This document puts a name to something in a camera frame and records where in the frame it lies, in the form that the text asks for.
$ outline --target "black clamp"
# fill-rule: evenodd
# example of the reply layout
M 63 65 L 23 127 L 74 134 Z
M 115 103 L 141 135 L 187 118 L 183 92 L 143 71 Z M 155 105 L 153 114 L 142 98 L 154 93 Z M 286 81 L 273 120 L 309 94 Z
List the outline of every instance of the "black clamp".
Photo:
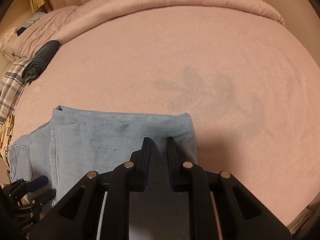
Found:
M 169 180 L 188 192 L 190 239 L 290 240 L 289 230 L 228 171 L 204 171 L 167 139 Z
M 0 203 L 22 234 L 26 234 L 39 222 L 42 207 L 56 196 L 56 190 L 48 188 L 27 205 L 23 205 L 21 199 L 47 184 L 48 178 L 40 176 L 32 182 L 19 179 L 0 190 Z

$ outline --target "pink comforter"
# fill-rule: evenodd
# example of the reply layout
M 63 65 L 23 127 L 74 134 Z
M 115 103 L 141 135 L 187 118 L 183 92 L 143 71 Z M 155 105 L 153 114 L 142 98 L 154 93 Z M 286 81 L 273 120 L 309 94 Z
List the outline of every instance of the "pink comforter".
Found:
M 41 19 L 17 46 L 31 57 L 49 39 L 63 43 L 21 96 L 14 139 L 47 122 L 57 105 L 188 112 L 199 164 L 231 171 L 283 223 L 318 193 L 320 70 L 271 6 L 93 0 L 61 11 L 66 18 L 54 11 L 52 29 L 36 39 Z

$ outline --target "pillow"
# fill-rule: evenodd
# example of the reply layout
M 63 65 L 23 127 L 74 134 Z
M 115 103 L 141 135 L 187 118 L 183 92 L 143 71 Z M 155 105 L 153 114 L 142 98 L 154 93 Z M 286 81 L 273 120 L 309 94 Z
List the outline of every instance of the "pillow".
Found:
M 2 78 L 2 88 L 0 91 L 0 124 L 4 124 L 9 115 L 15 111 L 26 85 L 26 81 L 22 78 L 22 73 L 30 61 L 30 58 L 21 58 L 13 62 Z
M 32 58 L 51 37 L 66 24 L 79 17 L 77 6 L 69 6 L 54 10 L 41 17 L 28 30 L 23 32 L 12 47 L 18 57 Z
M 16 60 L 16 55 L 13 48 L 19 40 L 18 36 L 44 15 L 46 15 L 46 13 L 36 12 L 29 20 L 24 23 L 24 25 L 20 29 L 17 30 L 17 28 L 12 28 L 11 30 L 9 30 L 0 41 L 1 54 L 10 59 L 11 62 L 14 62 Z
M 46 15 L 44 12 L 36 12 L 32 15 L 32 17 L 25 22 L 25 24 L 17 30 L 17 36 L 23 33 L 27 28 L 33 25 L 37 20 L 39 20 L 42 16 Z

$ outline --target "wall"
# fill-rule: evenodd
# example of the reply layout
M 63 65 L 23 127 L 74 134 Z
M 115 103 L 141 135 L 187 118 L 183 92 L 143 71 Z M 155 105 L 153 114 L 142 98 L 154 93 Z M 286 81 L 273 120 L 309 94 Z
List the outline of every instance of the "wall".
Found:
M 14 0 L 0 22 L 0 40 L 13 27 L 20 28 L 32 15 L 29 0 Z

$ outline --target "patterned fabric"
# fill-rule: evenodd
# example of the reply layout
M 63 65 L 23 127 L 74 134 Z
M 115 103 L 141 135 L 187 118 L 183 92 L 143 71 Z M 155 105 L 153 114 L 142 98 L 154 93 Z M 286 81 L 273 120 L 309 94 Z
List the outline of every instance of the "patterned fabric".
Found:
M 0 91 L 0 124 L 4 124 L 9 115 L 14 113 L 26 85 L 26 81 L 22 78 L 22 73 L 30 61 L 31 59 L 29 58 L 21 58 L 13 62 L 2 78 L 2 88 Z
M 10 114 L 0 130 L 0 154 L 7 165 L 9 165 L 8 149 L 12 138 L 13 125 L 14 115 Z

